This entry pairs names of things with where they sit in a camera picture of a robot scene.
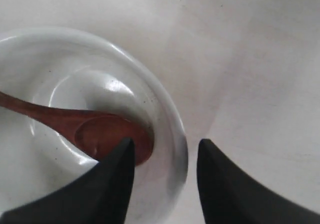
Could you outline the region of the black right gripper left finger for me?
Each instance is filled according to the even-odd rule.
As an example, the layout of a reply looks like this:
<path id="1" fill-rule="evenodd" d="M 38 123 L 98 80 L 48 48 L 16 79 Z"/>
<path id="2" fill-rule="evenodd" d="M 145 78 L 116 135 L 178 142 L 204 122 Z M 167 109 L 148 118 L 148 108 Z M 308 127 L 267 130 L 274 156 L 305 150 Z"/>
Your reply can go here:
<path id="1" fill-rule="evenodd" d="M 67 186 L 2 214 L 2 224 L 123 224 L 135 176 L 135 146 L 125 138 Z"/>

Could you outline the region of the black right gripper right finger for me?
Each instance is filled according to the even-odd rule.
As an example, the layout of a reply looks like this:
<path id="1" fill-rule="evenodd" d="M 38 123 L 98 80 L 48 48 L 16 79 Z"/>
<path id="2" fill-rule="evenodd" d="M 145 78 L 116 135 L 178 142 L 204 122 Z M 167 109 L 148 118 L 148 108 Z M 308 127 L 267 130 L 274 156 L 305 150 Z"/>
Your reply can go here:
<path id="1" fill-rule="evenodd" d="M 210 139 L 198 145 L 197 188 L 207 224 L 318 224 L 318 213 L 263 186 Z"/>

